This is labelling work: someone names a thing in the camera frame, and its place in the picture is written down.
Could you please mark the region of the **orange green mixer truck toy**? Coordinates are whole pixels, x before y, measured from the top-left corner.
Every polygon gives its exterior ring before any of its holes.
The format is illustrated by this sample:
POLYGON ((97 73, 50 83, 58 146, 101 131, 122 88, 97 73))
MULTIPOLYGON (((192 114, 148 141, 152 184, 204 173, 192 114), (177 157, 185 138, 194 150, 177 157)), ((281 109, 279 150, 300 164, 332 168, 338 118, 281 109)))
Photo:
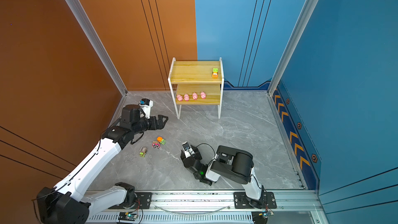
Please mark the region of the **orange green mixer truck toy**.
POLYGON ((162 144, 162 145, 164 145, 164 144, 166 143, 166 140, 165 140, 164 138, 160 137, 160 136, 157 138, 157 141, 158 141, 160 144, 162 144))

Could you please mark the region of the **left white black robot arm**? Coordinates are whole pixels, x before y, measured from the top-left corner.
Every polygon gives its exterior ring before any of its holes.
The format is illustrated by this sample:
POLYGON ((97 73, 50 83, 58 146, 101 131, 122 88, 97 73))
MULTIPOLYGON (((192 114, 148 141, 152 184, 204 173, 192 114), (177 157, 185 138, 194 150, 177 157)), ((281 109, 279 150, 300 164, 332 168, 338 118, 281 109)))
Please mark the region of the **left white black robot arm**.
POLYGON ((116 183, 90 197, 85 197, 85 193, 113 157, 137 142, 136 135, 142 137, 146 131, 165 127, 169 118, 152 116, 152 106, 149 99, 126 105, 83 161, 54 187, 45 187, 37 194, 33 205, 39 223, 84 224, 93 215, 115 205, 138 207, 135 187, 127 183, 116 183))

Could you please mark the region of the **pink toy truck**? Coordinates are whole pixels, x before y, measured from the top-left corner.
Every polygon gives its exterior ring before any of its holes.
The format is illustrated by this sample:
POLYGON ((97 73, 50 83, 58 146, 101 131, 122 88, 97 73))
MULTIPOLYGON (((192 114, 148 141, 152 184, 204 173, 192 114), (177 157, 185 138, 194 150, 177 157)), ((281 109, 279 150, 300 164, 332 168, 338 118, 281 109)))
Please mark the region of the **pink toy truck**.
POLYGON ((159 148, 161 147, 161 143, 158 142, 158 141, 153 141, 153 142, 152 142, 152 147, 153 147, 153 148, 159 149, 159 148))

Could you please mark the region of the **white frame wooden shelf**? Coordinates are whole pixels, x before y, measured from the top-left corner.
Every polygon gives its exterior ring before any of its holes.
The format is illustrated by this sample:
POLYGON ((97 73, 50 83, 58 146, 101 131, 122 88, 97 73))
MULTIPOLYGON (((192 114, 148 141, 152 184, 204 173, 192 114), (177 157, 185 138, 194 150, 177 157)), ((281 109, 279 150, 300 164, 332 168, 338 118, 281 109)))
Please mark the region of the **white frame wooden shelf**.
POLYGON ((178 61, 173 58, 167 80, 178 119, 183 105, 215 105, 218 118, 221 118, 225 82, 221 58, 218 61, 178 61), (218 78, 212 78, 215 67, 219 71, 218 78), (206 93, 206 99, 201 98, 202 91, 206 93), (198 94, 197 100, 192 98, 194 92, 198 94), (176 99, 178 94, 183 97, 182 102, 176 99), (185 94, 190 96, 188 102, 184 100, 185 94))

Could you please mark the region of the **green orange dump truck toy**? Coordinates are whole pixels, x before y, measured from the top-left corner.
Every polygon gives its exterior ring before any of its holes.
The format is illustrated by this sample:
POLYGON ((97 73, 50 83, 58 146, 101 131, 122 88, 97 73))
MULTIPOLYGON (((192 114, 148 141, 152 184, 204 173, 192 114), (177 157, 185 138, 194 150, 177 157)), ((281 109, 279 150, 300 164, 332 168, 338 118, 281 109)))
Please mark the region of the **green orange dump truck toy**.
POLYGON ((213 68, 212 70, 212 78, 218 78, 219 77, 219 71, 218 68, 213 68))

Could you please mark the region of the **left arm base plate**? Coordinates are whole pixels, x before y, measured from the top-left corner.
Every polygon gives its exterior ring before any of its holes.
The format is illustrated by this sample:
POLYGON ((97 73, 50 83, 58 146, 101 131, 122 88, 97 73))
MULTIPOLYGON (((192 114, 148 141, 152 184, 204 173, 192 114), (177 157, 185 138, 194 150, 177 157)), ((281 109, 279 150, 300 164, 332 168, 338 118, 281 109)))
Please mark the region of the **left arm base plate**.
POLYGON ((152 199, 152 192, 135 192, 128 194, 124 202, 114 205, 109 209, 135 210, 135 209, 149 209, 152 199))

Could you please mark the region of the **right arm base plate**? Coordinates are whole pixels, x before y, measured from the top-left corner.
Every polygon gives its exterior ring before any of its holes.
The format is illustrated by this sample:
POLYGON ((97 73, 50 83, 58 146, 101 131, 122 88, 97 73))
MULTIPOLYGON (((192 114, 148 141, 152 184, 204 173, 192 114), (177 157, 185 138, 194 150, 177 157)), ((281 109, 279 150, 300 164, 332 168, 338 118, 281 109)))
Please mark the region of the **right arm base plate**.
POLYGON ((263 191, 259 200, 249 198, 245 192, 234 192, 233 198, 236 209, 277 209, 276 198, 273 192, 263 191))

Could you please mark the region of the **green beige toy truck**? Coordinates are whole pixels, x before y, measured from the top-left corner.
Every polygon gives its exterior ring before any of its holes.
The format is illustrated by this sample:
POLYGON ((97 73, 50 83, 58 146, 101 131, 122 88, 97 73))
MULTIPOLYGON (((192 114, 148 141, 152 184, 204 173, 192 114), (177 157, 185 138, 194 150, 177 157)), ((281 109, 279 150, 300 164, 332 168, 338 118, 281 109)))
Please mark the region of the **green beige toy truck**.
POLYGON ((140 157, 145 157, 147 151, 148 151, 147 147, 142 146, 142 147, 140 148, 140 153, 139 153, 140 157))

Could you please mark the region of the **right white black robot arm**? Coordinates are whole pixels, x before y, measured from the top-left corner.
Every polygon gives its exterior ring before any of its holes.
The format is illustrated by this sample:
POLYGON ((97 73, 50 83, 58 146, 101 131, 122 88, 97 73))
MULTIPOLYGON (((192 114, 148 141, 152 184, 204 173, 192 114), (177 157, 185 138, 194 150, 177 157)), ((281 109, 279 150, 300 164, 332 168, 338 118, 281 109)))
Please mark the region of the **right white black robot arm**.
POLYGON ((220 145, 214 151, 212 160, 203 164, 198 147, 184 142, 180 158, 184 167, 200 182, 212 185, 219 178, 225 177, 243 186, 249 206, 264 207, 265 189, 256 177, 251 153, 220 145))

